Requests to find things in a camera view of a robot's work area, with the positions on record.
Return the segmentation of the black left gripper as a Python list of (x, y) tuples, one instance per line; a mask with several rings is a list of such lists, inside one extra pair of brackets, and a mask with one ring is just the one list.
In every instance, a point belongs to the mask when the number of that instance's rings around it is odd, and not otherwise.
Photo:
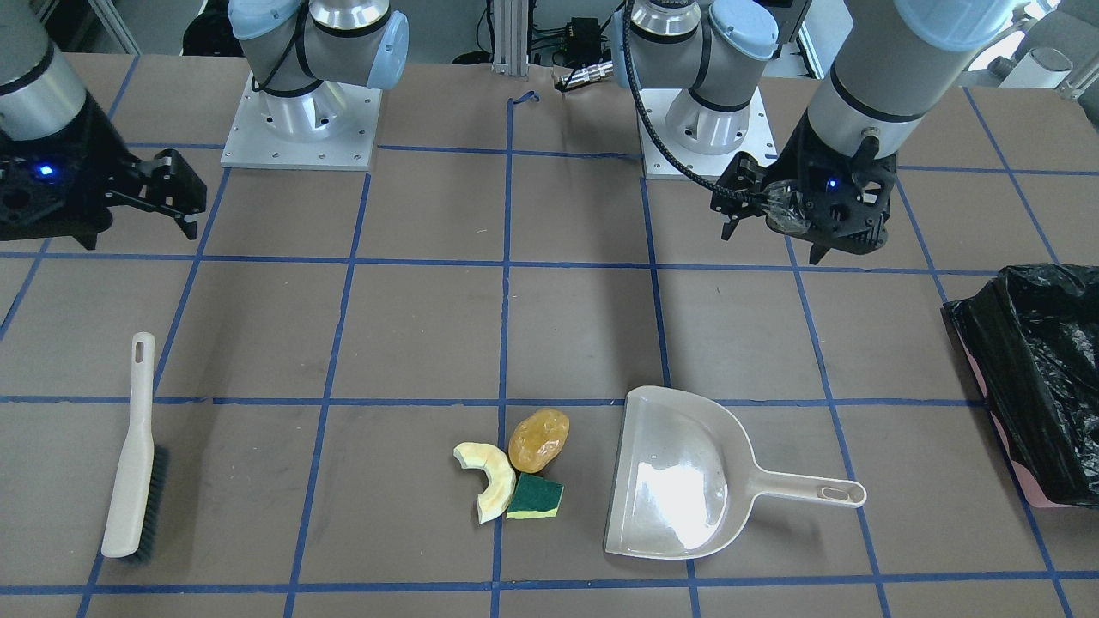
[(809, 262), (817, 265), (831, 250), (865, 255), (882, 249), (895, 184), (896, 156), (882, 155), (879, 130), (859, 130), (854, 153), (843, 154), (804, 115), (771, 165), (735, 154), (710, 208), (726, 217), (722, 241), (741, 220), (761, 216), (771, 231), (810, 243)]

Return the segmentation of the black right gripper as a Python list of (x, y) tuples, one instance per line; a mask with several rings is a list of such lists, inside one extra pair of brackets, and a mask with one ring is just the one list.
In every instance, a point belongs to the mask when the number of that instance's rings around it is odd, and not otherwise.
[(207, 210), (207, 185), (176, 148), (142, 161), (95, 98), (51, 136), (3, 134), (1, 239), (70, 236), (87, 250), (112, 227), (110, 208), (168, 216), (189, 241)]

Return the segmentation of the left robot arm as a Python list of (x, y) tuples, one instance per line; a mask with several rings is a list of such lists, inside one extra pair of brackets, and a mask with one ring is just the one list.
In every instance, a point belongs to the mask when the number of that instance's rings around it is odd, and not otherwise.
[(728, 241), (739, 222), (866, 255), (890, 238), (896, 156), (992, 42), (1008, 1), (850, 1), (853, 25), (776, 161), (739, 144), (778, 47), (754, 1), (625, 1), (610, 16), (617, 80), (664, 161), (711, 194)]

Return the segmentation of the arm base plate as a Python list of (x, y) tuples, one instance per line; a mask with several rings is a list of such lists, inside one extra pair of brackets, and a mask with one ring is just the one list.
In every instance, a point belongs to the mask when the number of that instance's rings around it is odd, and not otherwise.
[(227, 168), (369, 172), (382, 91), (321, 82), (311, 93), (275, 97), (245, 81), (220, 158)]
[(643, 89), (641, 98), (665, 148), (706, 180), (717, 181), (737, 153), (750, 154), (761, 166), (778, 158), (759, 89), (746, 108), (734, 112), (707, 109), (684, 89)]

